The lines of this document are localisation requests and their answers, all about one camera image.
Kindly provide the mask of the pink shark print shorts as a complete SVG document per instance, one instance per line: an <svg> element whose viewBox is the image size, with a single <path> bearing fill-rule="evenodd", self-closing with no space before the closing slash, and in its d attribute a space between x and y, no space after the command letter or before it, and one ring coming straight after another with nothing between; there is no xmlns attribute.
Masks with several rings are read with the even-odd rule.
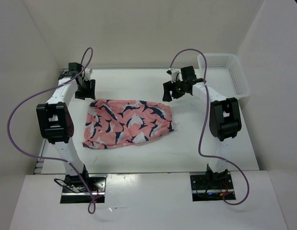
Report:
<svg viewBox="0 0 297 230"><path fill-rule="evenodd" d="M82 145L113 149L152 141L175 131L170 107L142 100L93 101L88 106Z"/></svg>

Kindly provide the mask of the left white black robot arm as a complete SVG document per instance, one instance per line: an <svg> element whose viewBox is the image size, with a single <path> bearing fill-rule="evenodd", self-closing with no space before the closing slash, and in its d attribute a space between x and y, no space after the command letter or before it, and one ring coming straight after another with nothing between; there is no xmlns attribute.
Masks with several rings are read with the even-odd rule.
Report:
<svg viewBox="0 0 297 230"><path fill-rule="evenodd" d="M57 150L64 163L66 189L72 192L86 191L91 180L85 165L80 160L72 136L74 124L68 105L74 96L76 99L95 99L95 80L90 79L91 68L77 62L69 63L68 70L59 76L59 85L51 98L44 104L38 104L36 113L41 135Z"/></svg>

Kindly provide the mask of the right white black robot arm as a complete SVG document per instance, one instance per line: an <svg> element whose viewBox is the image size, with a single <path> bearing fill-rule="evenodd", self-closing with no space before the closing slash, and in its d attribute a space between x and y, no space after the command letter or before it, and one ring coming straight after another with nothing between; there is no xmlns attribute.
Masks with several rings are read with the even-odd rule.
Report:
<svg viewBox="0 0 297 230"><path fill-rule="evenodd" d="M197 78L193 66L181 69L169 68L166 71L171 80L163 84L163 101L170 102L189 93L206 104L205 119L200 135L198 152L205 158L216 159L214 166L207 165L205 183L209 188L217 188L228 177L225 164L228 160L225 154L231 140L242 128L239 103L235 97L227 98L211 88L205 79ZM216 139L215 154L203 154L202 143L206 126L209 126L211 135Z"/></svg>

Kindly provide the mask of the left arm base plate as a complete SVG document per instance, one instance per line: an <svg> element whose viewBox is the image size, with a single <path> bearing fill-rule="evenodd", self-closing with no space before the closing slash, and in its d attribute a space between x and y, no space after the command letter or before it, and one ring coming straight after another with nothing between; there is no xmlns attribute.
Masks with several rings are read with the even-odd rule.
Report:
<svg viewBox="0 0 297 230"><path fill-rule="evenodd" d="M95 203L105 202L106 191L106 176L105 175L90 175L88 177L88 187L93 194ZM83 186L74 186L65 178L54 179L60 187L62 187L60 203L61 204L89 204L91 197L88 190Z"/></svg>

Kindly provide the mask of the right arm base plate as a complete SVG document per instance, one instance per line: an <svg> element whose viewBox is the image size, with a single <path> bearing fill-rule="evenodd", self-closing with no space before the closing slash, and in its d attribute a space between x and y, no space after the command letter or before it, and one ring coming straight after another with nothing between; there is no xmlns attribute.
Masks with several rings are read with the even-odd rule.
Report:
<svg viewBox="0 0 297 230"><path fill-rule="evenodd" d="M230 174L221 181L209 181L205 172L191 173L190 185L192 201L236 200L232 177Z"/></svg>

